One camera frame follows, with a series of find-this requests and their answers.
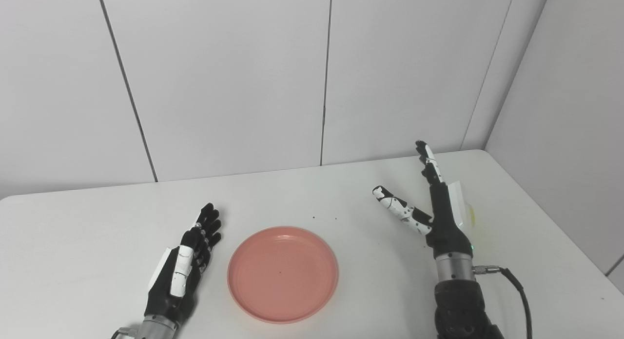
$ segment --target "cable connector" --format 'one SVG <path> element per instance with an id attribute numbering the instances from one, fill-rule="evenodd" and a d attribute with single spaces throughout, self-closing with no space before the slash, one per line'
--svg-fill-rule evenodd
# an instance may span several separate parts
<path id="1" fill-rule="evenodd" d="M 472 266 L 472 271 L 476 275 L 485 275 L 489 273 L 499 273 L 501 268 L 499 266 Z"/>

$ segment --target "silver cylindrical joint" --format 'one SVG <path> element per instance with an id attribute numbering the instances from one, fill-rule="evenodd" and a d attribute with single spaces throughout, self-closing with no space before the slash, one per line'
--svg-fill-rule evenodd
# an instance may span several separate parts
<path id="1" fill-rule="evenodd" d="M 472 271 L 472 257 L 466 253 L 449 252 L 435 258 L 439 281 L 450 279 L 475 280 Z"/>
<path id="2" fill-rule="evenodd" d="M 170 321 L 167 317 L 159 315 L 147 315 L 138 329 L 136 339 L 173 339 L 178 329 L 178 324 Z"/>

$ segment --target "white finger segment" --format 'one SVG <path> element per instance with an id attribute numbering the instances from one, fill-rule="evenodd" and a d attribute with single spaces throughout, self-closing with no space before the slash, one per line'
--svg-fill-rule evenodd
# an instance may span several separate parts
<path id="1" fill-rule="evenodd" d="M 186 245 L 180 245 L 178 258 L 175 261 L 174 276 L 171 278 L 171 290 L 169 293 L 174 297 L 184 297 L 187 288 L 187 278 L 191 273 L 193 261 L 193 249 Z"/>

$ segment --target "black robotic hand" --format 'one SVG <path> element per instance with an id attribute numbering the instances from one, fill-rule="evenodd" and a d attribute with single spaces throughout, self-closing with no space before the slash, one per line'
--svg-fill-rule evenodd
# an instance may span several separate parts
<path id="1" fill-rule="evenodd" d="M 186 231 L 180 246 L 169 252 L 150 288 L 145 316 L 163 316 L 178 326 L 195 309 L 195 291 L 201 273 L 210 261 L 212 248 L 221 240 L 219 211 L 212 203 L 204 206 L 196 224 Z"/>

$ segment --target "fingertip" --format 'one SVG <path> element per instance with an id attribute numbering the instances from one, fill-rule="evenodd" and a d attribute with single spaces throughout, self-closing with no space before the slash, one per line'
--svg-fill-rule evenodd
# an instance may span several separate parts
<path id="1" fill-rule="evenodd" d="M 208 248 L 212 249 L 213 246 L 215 246 L 219 241 L 221 241 L 221 238 L 222 238 L 221 233 L 219 233 L 219 232 L 215 233 L 208 240 Z"/>

